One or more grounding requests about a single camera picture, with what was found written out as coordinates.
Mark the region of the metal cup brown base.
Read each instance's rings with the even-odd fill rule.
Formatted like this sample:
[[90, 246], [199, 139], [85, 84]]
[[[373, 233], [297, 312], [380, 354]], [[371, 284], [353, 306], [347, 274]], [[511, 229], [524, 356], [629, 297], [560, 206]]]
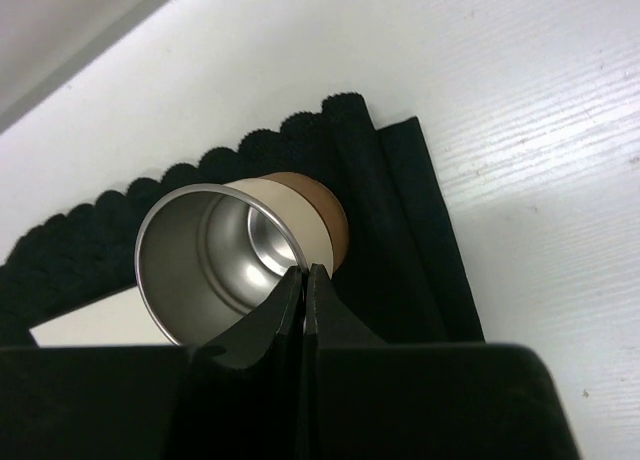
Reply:
[[258, 308], [290, 268], [333, 274], [348, 248], [337, 197], [306, 175], [277, 172], [162, 197], [140, 226], [135, 276], [167, 340], [203, 345]]

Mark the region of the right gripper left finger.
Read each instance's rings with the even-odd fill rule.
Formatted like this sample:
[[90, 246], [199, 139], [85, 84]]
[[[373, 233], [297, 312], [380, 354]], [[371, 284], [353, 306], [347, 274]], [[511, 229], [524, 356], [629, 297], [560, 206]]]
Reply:
[[194, 356], [192, 446], [199, 459], [289, 459], [300, 374], [304, 274]]

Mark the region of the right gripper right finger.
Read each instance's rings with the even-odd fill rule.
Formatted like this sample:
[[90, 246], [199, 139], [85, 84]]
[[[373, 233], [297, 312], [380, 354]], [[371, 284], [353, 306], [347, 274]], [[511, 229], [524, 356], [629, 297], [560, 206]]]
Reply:
[[345, 458], [362, 423], [357, 354], [385, 342], [339, 299], [326, 268], [313, 265], [305, 291], [303, 457]]

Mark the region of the white square plate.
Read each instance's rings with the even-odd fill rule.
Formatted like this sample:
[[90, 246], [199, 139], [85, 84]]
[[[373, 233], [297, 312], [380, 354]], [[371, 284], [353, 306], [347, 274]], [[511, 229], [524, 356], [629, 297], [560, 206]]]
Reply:
[[30, 334], [39, 347], [171, 345], [137, 287], [35, 326]]

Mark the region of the black cloth placemat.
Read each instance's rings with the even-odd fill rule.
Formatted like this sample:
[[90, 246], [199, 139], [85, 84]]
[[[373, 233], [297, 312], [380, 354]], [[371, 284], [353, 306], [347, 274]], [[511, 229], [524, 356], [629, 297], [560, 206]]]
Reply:
[[483, 340], [419, 121], [376, 128], [364, 98], [343, 93], [236, 149], [213, 148], [32, 228], [1, 268], [2, 344], [30, 346], [32, 327], [130, 287], [136, 233], [163, 195], [286, 171], [319, 181], [343, 206], [350, 245], [333, 285], [373, 332], [391, 343]]

